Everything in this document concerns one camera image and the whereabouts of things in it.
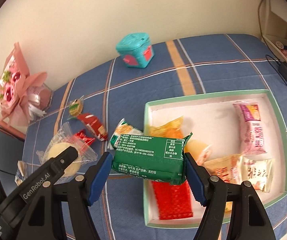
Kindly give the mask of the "orange roll cake pack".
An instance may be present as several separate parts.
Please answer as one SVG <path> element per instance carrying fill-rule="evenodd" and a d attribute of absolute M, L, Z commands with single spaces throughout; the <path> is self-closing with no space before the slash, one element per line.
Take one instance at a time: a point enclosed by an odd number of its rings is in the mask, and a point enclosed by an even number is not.
<path fill-rule="evenodd" d="M 240 154 L 232 154 L 225 157 L 204 162 L 203 166 L 210 175 L 218 176 L 225 183 L 240 184 L 241 175 L 239 168 Z"/>

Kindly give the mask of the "round bun clear wrapper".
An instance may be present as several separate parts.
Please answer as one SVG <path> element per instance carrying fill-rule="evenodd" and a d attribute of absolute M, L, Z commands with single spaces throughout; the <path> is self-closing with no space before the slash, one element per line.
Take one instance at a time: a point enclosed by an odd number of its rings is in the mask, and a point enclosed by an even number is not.
<path fill-rule="evenodd" d="M 64 183 L 77 175 L 83 165 L 97 160 L 98 154 L 91 147 L 95 141 L 95 138 L 86 135 L 85 129 L 73 133 L 66 122 L 52 137 L 46 150 L 37 151 L 37 156 L 41 165 L 58 157 L 59 163 L 66 165 L 64 174 L 58 180 Z"/>

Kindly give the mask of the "red patterned packet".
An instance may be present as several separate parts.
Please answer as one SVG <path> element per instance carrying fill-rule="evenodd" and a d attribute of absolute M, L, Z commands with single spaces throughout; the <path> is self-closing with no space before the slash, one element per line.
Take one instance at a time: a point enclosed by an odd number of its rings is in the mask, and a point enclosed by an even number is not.
<path fill-rule="evenodd" d="M 193 217 L 190 186 L 187 181 L 181 185 L 152 181 L 160 220 Z"/>

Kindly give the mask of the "red crinkled snack packet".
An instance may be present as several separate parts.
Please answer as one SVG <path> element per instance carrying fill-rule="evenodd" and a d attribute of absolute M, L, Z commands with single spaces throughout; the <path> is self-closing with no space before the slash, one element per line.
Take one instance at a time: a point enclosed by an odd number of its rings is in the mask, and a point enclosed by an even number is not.
<path fill-rule="evenodd" d="M 87 136 L 86 129 L 80 130 L 79 132 L 75 133 L 74 136 L 82 140 L 88 146 L 91 146 L 96 140 L 96 138 Z"/>

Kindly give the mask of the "cream cookie pack red letters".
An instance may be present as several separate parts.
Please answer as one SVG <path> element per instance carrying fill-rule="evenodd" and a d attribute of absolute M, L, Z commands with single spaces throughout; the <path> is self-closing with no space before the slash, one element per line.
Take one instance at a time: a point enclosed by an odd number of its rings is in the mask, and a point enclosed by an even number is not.
<path fill-rule="evenodd" d="M 255 190 L 269 193 L 274 176 L 275 159 L 251 160 L 240 158 L 242 181 L 249 181 Z"/>

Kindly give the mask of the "red white snack box pack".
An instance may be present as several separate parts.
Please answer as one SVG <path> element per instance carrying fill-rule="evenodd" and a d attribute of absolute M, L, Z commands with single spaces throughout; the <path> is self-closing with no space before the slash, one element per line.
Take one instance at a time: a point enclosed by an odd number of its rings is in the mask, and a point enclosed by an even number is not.
<path fill-rule="evenodd" d="M 82 113 L 77 116 L 77 119 L 81 121 L 99 141 L 106 141 L 108 139 L 108 133 L 97 116 L 90 113 Z"/>

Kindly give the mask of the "dark green snack pack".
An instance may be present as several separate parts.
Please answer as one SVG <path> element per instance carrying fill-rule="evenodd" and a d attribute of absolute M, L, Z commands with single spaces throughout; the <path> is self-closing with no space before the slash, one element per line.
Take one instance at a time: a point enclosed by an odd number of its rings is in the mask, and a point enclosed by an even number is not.
<path fill-rule="evenodd" d="M 191 136 L 175 139 L 123 134 L 112 169 L 143 179 L 181 185 L 186 180 L 184 148 Z"/>

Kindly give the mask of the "round cookie green wrapper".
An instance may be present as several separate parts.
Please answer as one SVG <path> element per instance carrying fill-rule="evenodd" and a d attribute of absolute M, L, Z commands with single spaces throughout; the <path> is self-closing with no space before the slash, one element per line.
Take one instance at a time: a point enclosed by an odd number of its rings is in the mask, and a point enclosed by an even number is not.
<path fill-rule="evenodd" d="M 81 96 L 78 99 L 75 99 L 71 101 L 69 105 L 69 116 L 68 120 L 77 118 L 83 111 L 83 106 L 84 106 L 84 96 Z"/>

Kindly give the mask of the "pink snack pack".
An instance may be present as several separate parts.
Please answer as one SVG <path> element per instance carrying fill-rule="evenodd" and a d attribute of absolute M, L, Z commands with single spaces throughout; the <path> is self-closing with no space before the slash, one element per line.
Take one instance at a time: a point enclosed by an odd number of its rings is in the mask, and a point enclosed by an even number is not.
<path fill-rule="evenodd" d="M 266 154 L 259 106 L 256 102 L 236 101 L 234 109 L 239 118 L 240 151 L 243 155 Z"/>

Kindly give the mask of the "yellow orange snack bag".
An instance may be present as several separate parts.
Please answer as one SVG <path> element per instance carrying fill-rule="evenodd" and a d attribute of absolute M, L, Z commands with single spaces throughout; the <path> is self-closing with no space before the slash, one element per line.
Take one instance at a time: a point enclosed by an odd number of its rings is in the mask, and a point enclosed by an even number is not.
<path fill-rule="evenodd" d="M 148 134 L 152 137 L 182 139 L 184 137 L 181 130 L 183 120 L 184 117 L 181 116 L 159 127 L 150 126 Z"/>

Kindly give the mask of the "crumpled blue white wrapper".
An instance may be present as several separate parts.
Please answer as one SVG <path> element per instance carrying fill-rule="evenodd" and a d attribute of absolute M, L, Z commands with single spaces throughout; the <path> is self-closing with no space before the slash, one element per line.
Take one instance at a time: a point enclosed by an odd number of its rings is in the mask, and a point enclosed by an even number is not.
<path fill-rule="evenodd" d="M 17 166 L 18 169 L 14 181 L 16 185 L 19 186 L 28 177 L 27 163 L 24 161 L 18 161 Z"/>

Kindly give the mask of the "pale jelly cup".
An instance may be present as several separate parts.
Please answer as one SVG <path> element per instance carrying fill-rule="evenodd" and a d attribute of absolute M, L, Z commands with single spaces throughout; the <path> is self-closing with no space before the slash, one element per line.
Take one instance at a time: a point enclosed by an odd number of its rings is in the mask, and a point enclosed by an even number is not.
<path fill-rule="evenodd" d="M 185 153 L 190 153 L 198 165 L 203 165 L 212 153 L 211 145 L 192 139 L 185 146 Z"/>

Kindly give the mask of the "green-rimmed white cardboard tray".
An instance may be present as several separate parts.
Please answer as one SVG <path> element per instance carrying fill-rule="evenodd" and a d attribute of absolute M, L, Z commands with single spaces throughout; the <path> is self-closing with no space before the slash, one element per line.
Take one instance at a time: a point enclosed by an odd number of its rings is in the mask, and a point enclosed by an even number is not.
<path fill-rule="evenodd" d="M 270 192 L 258 193 L 264 207 L 270 207 L 287 195 L 287 128 L 271 91 L 235 90 L 151 101 L 144 109 L 144 133 L 182 116 L 183 134 L 192 133 L 192 139 L 209 145 L 210 159 L 238 154 L 239 118 L 233 107 L 236 101 L 255 102 L 259 107 L 267 153 L 253 155 L 252 159 L 275 161 Z"/>

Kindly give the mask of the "blue plaid tablecloth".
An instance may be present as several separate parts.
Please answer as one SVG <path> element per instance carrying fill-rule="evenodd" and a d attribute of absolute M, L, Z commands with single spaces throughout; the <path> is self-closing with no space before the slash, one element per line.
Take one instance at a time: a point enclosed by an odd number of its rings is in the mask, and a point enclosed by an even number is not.
<path fill-rule="evenodd" d="M 69 102 L 83 96 L 84 110 L 101 119 L 112 132 L 121 119 L 143 128 L 144 106 L 149 101 L 191 94 L 231 90 L 269 89 L 287 128 L 287 86 L 268 63 L 269 50 L 260 39 L 246 34 L 217 34 L 182 38 L 153 46 L 146 68 L 129 68 L 112 59 L 80 76 L 69 74 L 54 90 L 47 115 L 30 124 L 23 152 L 28 171 L 39 166 L 54 132 L 67 121 Z M 287 195 L 267 208 L 275 236 L 287 236 Z"/>

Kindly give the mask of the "pink flower bouquet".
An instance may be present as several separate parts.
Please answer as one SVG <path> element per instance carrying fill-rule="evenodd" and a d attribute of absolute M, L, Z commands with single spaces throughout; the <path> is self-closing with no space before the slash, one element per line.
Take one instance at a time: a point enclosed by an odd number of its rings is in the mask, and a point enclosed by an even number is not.
<path fill-rule="evenodd" d="M 1 120 L 9 126 L 26 127 L 46 115 L 52 90 L 45 85 L 47 72 L 31 74 L 20 44 L 16 42 L 0 76 Z"/>

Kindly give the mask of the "teal toy house box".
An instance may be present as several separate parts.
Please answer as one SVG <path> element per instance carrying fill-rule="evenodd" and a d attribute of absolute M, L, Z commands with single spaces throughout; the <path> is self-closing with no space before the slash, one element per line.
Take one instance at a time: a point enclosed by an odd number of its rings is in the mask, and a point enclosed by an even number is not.
<path fill-rule="evenodd" d="M 147 33 L 126 35 L 116 44 L 116 50 L 127 67 L 146 68 L 154 57 L 154 50 Z"/>

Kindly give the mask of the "white wooden shelf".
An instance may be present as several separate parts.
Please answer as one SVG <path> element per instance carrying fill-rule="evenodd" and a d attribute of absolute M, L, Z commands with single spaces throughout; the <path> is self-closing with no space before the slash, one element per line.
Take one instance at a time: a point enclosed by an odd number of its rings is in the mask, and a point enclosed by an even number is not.
<path fill-rule="evenodd" d="M 287 62 L 287 2 L 263 0 L 262 34 L 274 52 Z"/>

